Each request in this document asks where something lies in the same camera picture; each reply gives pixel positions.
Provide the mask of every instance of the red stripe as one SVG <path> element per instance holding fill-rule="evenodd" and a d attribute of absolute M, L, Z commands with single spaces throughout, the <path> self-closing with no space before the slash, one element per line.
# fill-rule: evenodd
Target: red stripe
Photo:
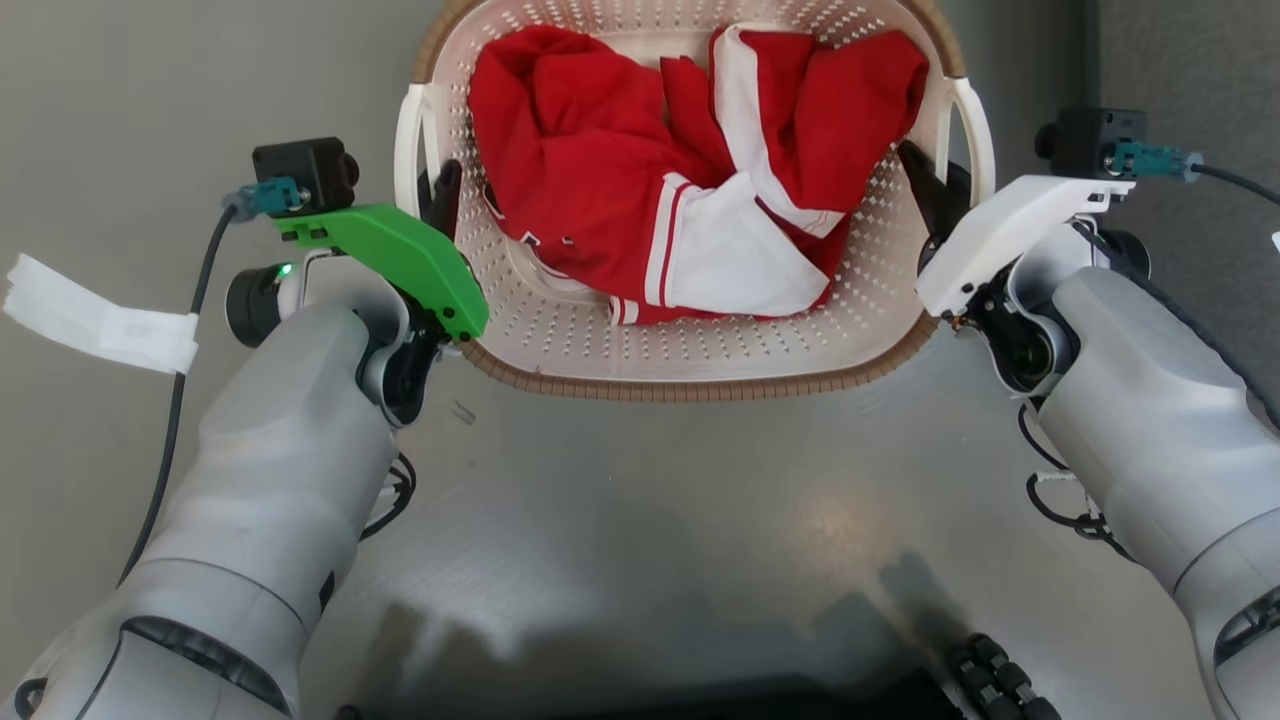
<path fill-rule="evenodd" d="M 676 188 L 676 196 L 671 199 L 671 220 L 667 222 L 667 252 L 662 256 L 662 277 L 658 279 L 658 304 L 667 305 L 667 269 L 671 268 L 671 245 L 676 237 L 676 215 L 680 214 L 680 196 L 694 183 L 686 182 Z"/>

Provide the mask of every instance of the clothing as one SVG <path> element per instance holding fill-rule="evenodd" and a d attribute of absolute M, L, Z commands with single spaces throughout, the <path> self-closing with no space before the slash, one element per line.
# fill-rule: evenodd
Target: clothing
<path fill-rule="evenodd" d="M 468 104 L 499 228 L 612 296 L 616 322 L 823 300 L 927 73 L 897 32 L 835 50 L 731 26 L 710 50 L 710 74 L 689 58 L 655 70 L 530 27 L 476 61 Z"/>

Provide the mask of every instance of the white tape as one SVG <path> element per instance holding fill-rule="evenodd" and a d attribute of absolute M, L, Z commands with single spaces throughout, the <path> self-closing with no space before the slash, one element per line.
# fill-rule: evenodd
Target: white tape
<path fill-rule="evenodd" d="M 4 311 L 54 342 L 106 360 L 186 373 L 196 359 L 200 315 L 120 307 L 28 255 L 9 272 Z"/>

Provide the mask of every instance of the gray surface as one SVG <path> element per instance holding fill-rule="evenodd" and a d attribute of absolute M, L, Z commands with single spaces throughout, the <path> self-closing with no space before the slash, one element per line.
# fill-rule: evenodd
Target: gray surface
<path fill-rule="evenodd" d="M 1034 128 L 1082 92 L 1078 5 L 945 6 L 1001 173 L 1036 169 Z M 338 135 L 362 160 L 361 197 L 389 200 L 431 14 L 408 0 L 10 0 L 0 258 L 26 251 L 118 302 L 180 310 L 253 145 Z M 237 228 L 212 287 L 284 256 L 265 224 Z M 216 316 L 192 420 L 244 357 Z M 8 322 L 0 348 L 9 685 L 114 584 L 168 380 Z M 308 717 L 352 700 L 438 717 L 613 707 L 795 673 L 847 688 L 960 628 L 1000 639 L 1068 717 L 1207 715 L 1156 583 L 1025 502 L 1037 462 L 972 338 L 937 337 L 856 392 L 749 405 L 536 397 L 461 360 L 430 392 L 404 437 L 424 487 L 330 605 L 305 666 Z M 191 456 L 183 445 L 178 466 Z"/>
<path fill-rule="evenodd" d="M 1101 3 L 1102 102 L 1149 114 L 1147 138 L 1280 187 L 1280 5 L 1270 0 Z M 1280 393 L 1280 208 L 1201 178 L 1149 181 L 1111 224 L 1142 238 L 1153 279 Z"/>

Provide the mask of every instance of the cable connector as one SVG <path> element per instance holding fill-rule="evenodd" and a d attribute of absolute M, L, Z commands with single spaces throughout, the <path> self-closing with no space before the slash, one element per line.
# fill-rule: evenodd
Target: cable connector
<path fill-rule="evenodd" d="M 311 191 L 300 188 L 293 178 L 280 177 L 246 184 L 223 196 L 223 209 L 236 208 L 233 223 L 247 223 L 259 215 L 296 213 L 311 201 Z"/>
<path fill-rule="evenodd" d="M 1167 145 L 1116 142 L 1115 150 L 1102 158 L 1102 167 L 1121 178 L 1162 176 L 1192 183 L 1201 176 L 1192 165 L 1203 161 L 1204 156 L 1199 152 L 1184 152 Z"/>

